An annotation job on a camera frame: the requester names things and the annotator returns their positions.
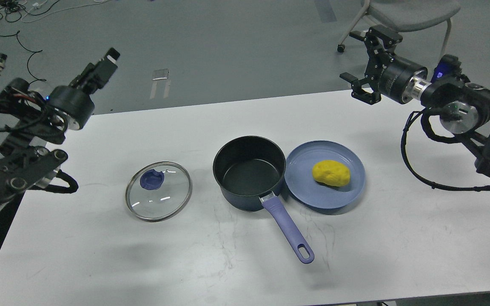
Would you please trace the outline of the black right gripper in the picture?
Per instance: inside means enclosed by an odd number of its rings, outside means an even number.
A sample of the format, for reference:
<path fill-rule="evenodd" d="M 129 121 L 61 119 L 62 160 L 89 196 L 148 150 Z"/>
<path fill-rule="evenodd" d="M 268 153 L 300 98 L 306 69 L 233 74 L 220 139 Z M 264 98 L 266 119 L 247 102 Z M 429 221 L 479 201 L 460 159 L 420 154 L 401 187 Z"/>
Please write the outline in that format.
<path fill-rule="evenodd" d="M 367 31 L 351 31 L 349 37 L 359 40 L 366 47 L 366 54 L 374 64 L 374 74 L 362 79 L 343 72 L 341 79 L 351 85 L 351 96 L 374 105 L 381 101 L 381 95 L 391 98 L 400 104 L 412 99 L 420 100 L 422 93 L 429 86 L 428 69 L 416 62 L 396 56 L 396 46 L 403 41 L 403 36 L 383 25 L 371 26 Z M 371 92 L 363 86 L 370 85 Z"/>

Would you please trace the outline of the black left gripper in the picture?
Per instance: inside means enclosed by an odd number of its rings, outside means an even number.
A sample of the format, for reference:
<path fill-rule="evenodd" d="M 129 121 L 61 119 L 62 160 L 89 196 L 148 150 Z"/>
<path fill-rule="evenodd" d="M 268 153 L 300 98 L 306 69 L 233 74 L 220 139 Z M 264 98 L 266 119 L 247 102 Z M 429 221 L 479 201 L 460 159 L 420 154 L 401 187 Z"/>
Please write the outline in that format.
<path fill-rule="evenodd" d="M 89 63 L 70 86 L 58 86 L 48 96 L 47 104 L 66 115 L 68 128 L 81 130 L 94 112 L 94 103 L 89 95 L 107 85 L 117 70 L 120 52 L 110 48 L 96 64 Z"/>

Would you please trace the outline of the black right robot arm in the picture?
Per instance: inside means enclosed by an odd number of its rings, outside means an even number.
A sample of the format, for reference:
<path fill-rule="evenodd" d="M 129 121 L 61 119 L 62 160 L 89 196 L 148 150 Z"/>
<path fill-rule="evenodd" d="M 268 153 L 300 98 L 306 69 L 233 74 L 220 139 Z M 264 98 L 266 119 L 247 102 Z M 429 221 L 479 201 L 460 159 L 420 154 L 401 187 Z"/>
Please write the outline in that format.
<path fill-rule="evenodd" d="M 443 55 L 427 79 L 427 68 L 396 55 L 402 36 L 382 25 L 349 36 L 361 41 L 369 57 L 363 78 L 344 72 L 340 77 L 350 83 L 352 97 L 369 105 L 383 96 L 404 105 L 413 99 L 423 109 L 410 113 L 401 137 L 400 150 L 408 170 L 433 189 L 451 191 L 490 191 L 490 185 L 455 187 L 438 184 L 420 176 L 407 156 L 407 133 L 420 120 L 432 141 L 464 145 L 475 156 L 475 169 L 490 178 L 490 89 L 477 85 L 463 74 L 456 56 Z"/>

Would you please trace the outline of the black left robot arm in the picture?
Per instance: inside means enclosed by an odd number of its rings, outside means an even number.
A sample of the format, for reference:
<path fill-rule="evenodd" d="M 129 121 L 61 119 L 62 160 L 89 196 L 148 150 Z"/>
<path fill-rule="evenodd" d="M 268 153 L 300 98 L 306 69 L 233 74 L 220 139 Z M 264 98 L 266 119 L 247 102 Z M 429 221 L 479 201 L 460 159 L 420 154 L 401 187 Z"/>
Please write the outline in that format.
<path fill-rule="evenodd" d="M 61 145 L 66 131 L 81 130 L 94 112 L 91 96 L 108 83 L 117 70 L 120 53 L 110 48 L 96 63 L 89 63 L 68 85 L 57 86 L 47 97 L 30 89 L 23 78 L 14 78 L 0 92 L 0 114 L 18 119 L 15 126 L 4 126 L 6 138 L 0 145 L 0 247 L 3 231 L 8 230 L 23 194 L 44 190 L 72 194 L 78 183 L 61 166 L 68 154 L 33 145 L 35 138 Z M 0 54 L 0 73 L 7 56 Z"/>

